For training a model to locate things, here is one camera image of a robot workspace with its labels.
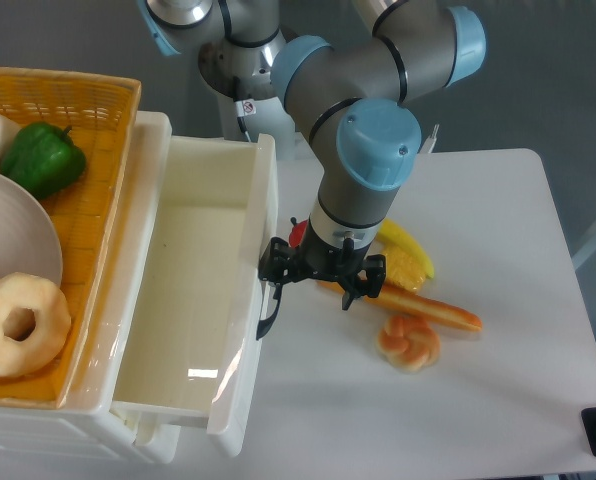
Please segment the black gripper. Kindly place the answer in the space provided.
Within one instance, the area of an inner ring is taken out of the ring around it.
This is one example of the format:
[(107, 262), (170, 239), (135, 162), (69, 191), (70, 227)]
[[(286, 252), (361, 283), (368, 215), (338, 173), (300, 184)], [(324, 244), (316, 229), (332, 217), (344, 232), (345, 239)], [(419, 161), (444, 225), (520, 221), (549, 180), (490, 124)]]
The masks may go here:
[(351, 239), (343, 239), (340, 248), (331, 246), (308, 224), (297, 248), (280, 237), (269, 241), (258, 263), (258, 277), (274, 287), (273, 298), (277, 302), (281, 300), (283, 287), (298, 279), (340, 282), (341, 308), (347, 311), (357, 299), (377, 298), (385, 282), (386, 257), (382, 254), (366, 257), (368, 250), (368, 246), (356, 249)]

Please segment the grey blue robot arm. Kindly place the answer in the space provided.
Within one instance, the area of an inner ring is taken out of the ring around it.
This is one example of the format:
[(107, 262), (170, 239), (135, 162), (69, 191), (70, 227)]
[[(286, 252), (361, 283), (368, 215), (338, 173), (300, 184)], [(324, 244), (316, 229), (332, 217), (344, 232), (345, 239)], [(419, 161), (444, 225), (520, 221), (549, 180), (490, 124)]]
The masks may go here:
[(273, 238), (258, 264), (276, 288), (305, 279), (338, 284), (342, 303), (376, 297), (386, 262), (370, 253), (422, 142), (406, 103), (449, 87), (482, 65), (486, 37), (464, 6), (360, 1), (370, 39), (337, 51), (295, 36), (276, 1), (142, 1), (139, 11), (166, 56), (198, 49), (225, 138), (272, 136), (291, 150), (301, 135), (324, 173), (296, 245)]

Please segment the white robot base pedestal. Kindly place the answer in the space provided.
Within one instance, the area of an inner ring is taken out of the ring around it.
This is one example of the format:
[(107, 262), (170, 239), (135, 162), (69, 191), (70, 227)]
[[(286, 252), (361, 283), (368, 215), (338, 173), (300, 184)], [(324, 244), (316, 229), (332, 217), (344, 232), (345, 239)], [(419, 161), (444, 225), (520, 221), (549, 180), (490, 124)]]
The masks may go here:
[(228, 39), (203, 45), (198, 56), (200, 75), (214, 94), (223, 137), (257, 142), (261, 134), (275, 141), (276, 158), (295, 158), (294, 120), (271, 84), (271, 70), (286, 39), (283, 31), (264, 44), (238, 44)]

